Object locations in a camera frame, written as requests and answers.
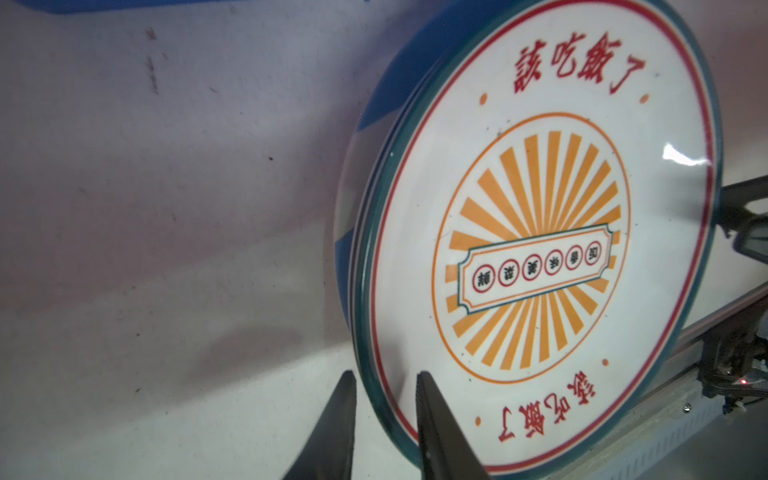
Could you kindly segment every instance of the dark stain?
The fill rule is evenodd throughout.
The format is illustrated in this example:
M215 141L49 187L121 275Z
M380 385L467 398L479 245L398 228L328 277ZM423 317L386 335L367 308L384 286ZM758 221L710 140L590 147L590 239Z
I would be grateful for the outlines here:
M157 76L154 74L154 63L152 63L152 57L147 57L147 73L149 74L150 91L155 95L159 95L157 92Z

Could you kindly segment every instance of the black chinese character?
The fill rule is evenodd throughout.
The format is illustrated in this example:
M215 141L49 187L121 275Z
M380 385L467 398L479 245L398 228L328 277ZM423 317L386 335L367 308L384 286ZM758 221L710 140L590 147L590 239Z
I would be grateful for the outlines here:
M480 273L478 275L478 286L488 285L491 282L491 272Z

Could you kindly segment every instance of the sunburst pattern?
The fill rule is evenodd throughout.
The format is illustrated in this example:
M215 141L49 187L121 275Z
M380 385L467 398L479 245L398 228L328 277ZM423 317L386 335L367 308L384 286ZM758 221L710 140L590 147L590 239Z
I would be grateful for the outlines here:
M487 168L479 177L479 189L472 189L460 210L461 217L475 227L470 229L472 233L453 230L449 249L466 252L473 247L603 223L614 231L612 244L621 243L619 226L611 226L623 213L619 186L611 180L616 177L611 176L611 164L603 160L595 145L582 148L584 139L577 134L571 134L563 145L562 131L549 131L543 137L526 137L525 151L506 149L498 156L502 168ZM495 209L483 204L492 204ZM608 269L616 265L617 256L612 255ZM445 282L457 281L457 266L446 266ZM488 367L530 369L535 363L549 361L554 352L566 349L582 333L582 315L596 312L596 296L605 294L610 283L598 278L472 313L453 324L453 333L465 342L469 355L477 356ZM455 294L446 299L446 306L449 312L459 308Z

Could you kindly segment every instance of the plate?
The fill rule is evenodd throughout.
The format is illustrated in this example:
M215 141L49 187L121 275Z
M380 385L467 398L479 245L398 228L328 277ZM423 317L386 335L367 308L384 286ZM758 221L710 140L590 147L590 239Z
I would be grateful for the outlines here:
M495 5L379 138L349 318L407 458L428 370L489 472L539 476L608 431L683 325L713 232L720 120L665 4Z

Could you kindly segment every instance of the rectangular label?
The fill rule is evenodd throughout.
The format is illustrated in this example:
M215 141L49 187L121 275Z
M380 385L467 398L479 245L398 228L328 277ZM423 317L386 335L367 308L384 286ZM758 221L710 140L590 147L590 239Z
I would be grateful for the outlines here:
M472 248L458 265L458 303L473 313L600 278L611 239L597 225Z

